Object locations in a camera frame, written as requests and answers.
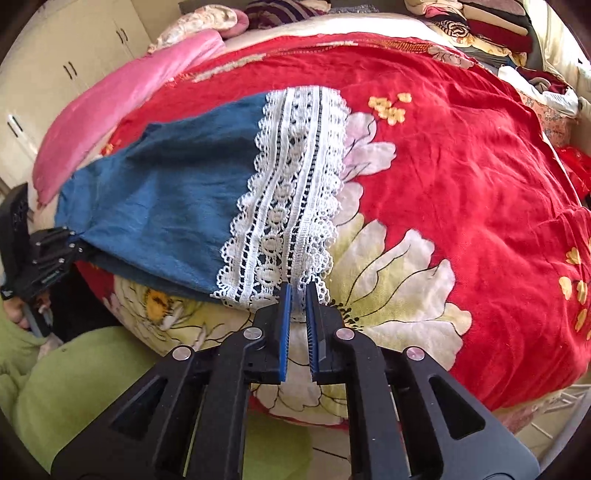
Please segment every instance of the striped fabric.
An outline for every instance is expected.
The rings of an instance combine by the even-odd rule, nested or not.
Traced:
[[[244,13],[248,15],[250,30],[264,30],[318,17],[325,12],[306,7],[296,0],[259,0],[249,3]]]

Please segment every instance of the yellow flower print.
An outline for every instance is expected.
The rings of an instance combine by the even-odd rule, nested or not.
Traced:
[[[392,102],[387,98],[369,97],[368,106],[381,112],[392,106]]]
[[[566,263],[570,263],[571,265],[581,264],[581,255],[578,248],[573,247],[570,252],[566,253]]]
[[[583,325],[585,325],[585,321],[587,320],[587,309],[581,310],[579,316],[577,316],[577,325],[574,326],[576,332],[580,332]]]
[[[391,127],[396,124],[403,123],[404,115],[406,115],[406,110],[404,108],[388,108],[387,110],[378,112],[378,116],[384,120],[387,120],[388,125]]]
[[[413,97],[410,93],[399,93],[398,100],[400,100],[402,103],[410,103],[413,101]]]
[[[558,279],[558,283],[560,285],[560,289],[562,290],[562,295],[564,295],[564,299],[570,300],[571,296],[573,295],[573,283],[570,281],[570,278],[560,277]]]
[[[587,284],[584,281],[577,283],[577,300],[581,305],[587,301]]]
[[[115,292],[103,301],[128,330],[161,355],[178,345],[194,350],[219,345],[251,321],[248,312],[169,296],[118,276]]]

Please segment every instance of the pile of clothes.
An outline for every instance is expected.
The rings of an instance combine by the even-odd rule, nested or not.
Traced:
[[[518,0],[405,0],[405,4],[452,45],[497,69],[524,67],[527,56],[539,48],[531,19]]]
[[[325,15],[330,4],[324,0],[255,0],[244,13],[250,30],[266,30]]]

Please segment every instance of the folded clothes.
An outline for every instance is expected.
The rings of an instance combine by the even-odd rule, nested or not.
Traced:
[[[447,15],[437,15],[429,19],[434,25],[437,25],[447,35],[453,38],[463,38],[470,34],[470,28],[465,18],[461,15],[449,13]]]
[[[468,34],[466,37],[451,37],[447,35],[440,27],[431,24],[429,27],[443,38],[445,38],[452,46],[456,48],[474,47],[483,52],[489,53],[496,57],[509,57],[515,65],[522,67],[527,62],[527,53],[513,52],[506,47],[494,45],[493,43],[483,40],[475,35]]]
[[[463,9],[463,13],[464,13],[464,17],[466,17],[468,20],[480,20],[482,22],[486,22],[490,25],[496,25],[497,27],[502,27],[505,28],[506,30],[510,30],[514,33],[517,33],[518,35],[527,35],[528,31],[526,28],[511,23],[508,20],[505,20],[504,18],[501,18],[487,10],[484,10],[482,8],[480,8],[480,5],[477,5],[476,7],[472,7],[471,5],[468,4],[464,4],[464,9]]]
[[[512,51],[532,52],[532,39],[529,35],[518,35],[512,31],[479,20],[468,20],[468,25],[473,35],[484,36],[494,43],[503,45]]]
[[[525,68],[518,68],[517,71],[528,81],[533,80],[536,77],[548,80],[550,82],[550,87],[548,88],[549,92],[565,95],[569,89],[569,86],[566,82],[556,78],[550,72],[541,72],[539,70],[530,70]]]
[[[326,14],[296,0],[254,1],[248,4],[244,13],[248,15],[250,30],[266,30]]]
[[[429,7],[437,7],[455,13],[462,10],[462,4],[454,0],[404,0],[404,4],[407,10],[415,15],[424,15]]]
[[[358,7],[331,8],[330,14],[378,14],[379,10],[373,5],[359,5]]]
[[[530,34],[532,32],[531,20],[527,14],[514,15],[504,12],[503,10],[497,10],[496,8],[486,7],[481,4],[479,5],[477,2],[464,2],[464,9],[466,7],[472,7],[473,9],[476,8],[482,10],[483,12],[488,12],[494,15],[495,17],[502,18],[503,20],[506,20],[509,23],[525,28],[528,32],[530,32]]]
[[[482,51],[476,47],[460,48],[459,50],[464,52],[466,55],[475,58],[479,62],[489,64],[496,69],[500,69],[501,67],[505,66],[515,67],[515,63],[513,60],[511,60],[509,55],[505,57],[499,57],[497,55]]]
[[[439,7],[427,7],[425,9],[425,18],[436,17],[437,15],[449,15],[449,11]]]
[[[525,9],[515,0],[472,0],[472,3],[501,10],[512,15],[525,15]]]

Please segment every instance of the cabinet door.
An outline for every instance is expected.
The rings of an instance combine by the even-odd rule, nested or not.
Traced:
[[[77,0],[47,19],[51,37],[62,45],[53,55],[62,68],[73,75],[82,93],[103,79],[110,71],[100,55],[103,31],[101,18],[95,15],[95,0]]]
[[[28,180],[33,159],[17,138],[17,132],[7,122],[0,124],[0,178],[10,188]]]
[[[150,46],[150,38],[131,0],[114,0],[112,15],[133,57],[143,57]]]
[[[0,127],[14,115],[38,147],[61,110],[77,95],[73,78],[56,61],[63,49],[46,23],[37,25],[2,62]]]

